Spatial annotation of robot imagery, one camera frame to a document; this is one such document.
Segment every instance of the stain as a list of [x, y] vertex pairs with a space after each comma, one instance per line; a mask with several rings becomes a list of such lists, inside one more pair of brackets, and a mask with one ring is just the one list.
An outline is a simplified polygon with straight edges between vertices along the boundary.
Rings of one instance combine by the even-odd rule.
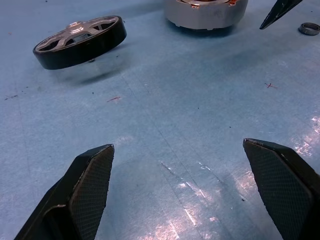
[[8, 100], [8, 99], [14, 99], [14, 98], [16, 98], [16, 97], [18, 97], [18, 95], [14, 95], [14, 96], [9, 96], [9, 97], [5, 98], [4, 100]]
[[272, 84], [270, 83], [270, 84], [266, 84], [266, 83], [264, 83], [265, 85], [267, 85], [268, 87], [267, 87], [267, 89], [268, 88], [274, 88], [274, 89], [277, 89], [277, 87], [276, 86], [272, 86]]
[[286, 69], [288, 68], [288, 64], [287, 64], [285, 61], [279, 60], [279, 61], [278, 61], [278, 64], [279, 64], [280, 66], [285, 67]]
[[106, 101], [106, 102], [109, 103], [109, 102], [111, 102], [111, 101], [119, 100], [119, 99], [121, 99], [121, 97], [120, 97], [120, 96], [116, 96], [116, 97], [111, 98], [110, 100], [108, 100], [108, 101]]

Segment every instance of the wheel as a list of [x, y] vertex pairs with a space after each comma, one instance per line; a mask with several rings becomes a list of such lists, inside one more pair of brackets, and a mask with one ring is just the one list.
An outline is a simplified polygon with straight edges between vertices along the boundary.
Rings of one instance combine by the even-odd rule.
[[45, 69], [64, 69], [105, 54], [126, 36], [120, 16], [77, 21], [36, 45], [33, 54]]

